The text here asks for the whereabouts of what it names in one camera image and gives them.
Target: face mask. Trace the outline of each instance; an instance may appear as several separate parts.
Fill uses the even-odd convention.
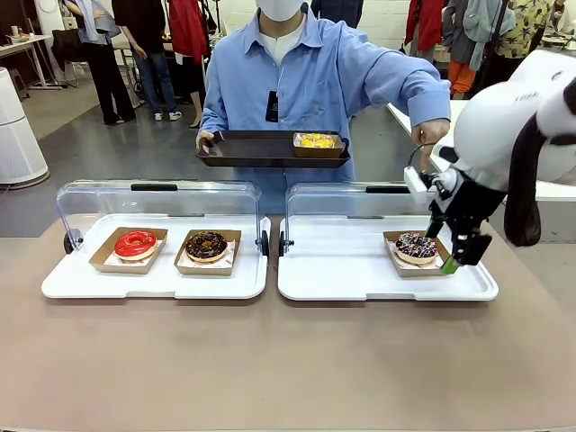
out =
[[[264,15],[272,21],[288,21],[302,6],[302,0],[256,0]]]

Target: lid handle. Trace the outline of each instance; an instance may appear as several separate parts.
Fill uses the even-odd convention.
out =
[[[382,186],[367,186],[367,194],[409,194],[405,184],[387,184]]]
[[[133,192],[177,192],[178,186],[170,183],[135,183],[130,185]]]

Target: black badge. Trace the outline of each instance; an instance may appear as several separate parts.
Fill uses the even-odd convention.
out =
[[[278,93],[270,92],[268,107],[266,108],[266,121],[278,123]]]

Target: donut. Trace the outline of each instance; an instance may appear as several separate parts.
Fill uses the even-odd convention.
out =
[[[140,261],[148,258],[158,248],[158,240],[147,231],[132,231],[118,238],[114,254],[122,261]]]
[[[194,234],[185,246],[186,254],[198,263],[213,263],[226,254],[228,242],[219,232],[203,231]]]
[[[436,243],[417,232],[405,232],[396,240],[396,255],[402,261],[422,266],[429,264],[438,255]]]

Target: hanging clothes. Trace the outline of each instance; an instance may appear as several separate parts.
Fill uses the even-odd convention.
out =
[[[442,40],[442,8],[444,0],[410,0],[406,21],[406,40],[414,41],[418,26],[418,51],[427,51]]]
[[[194,63],[202,63],[208,56],[208,42],[202,12],[197,0],[170,1],[170,30],[174,52],[192,57]]]

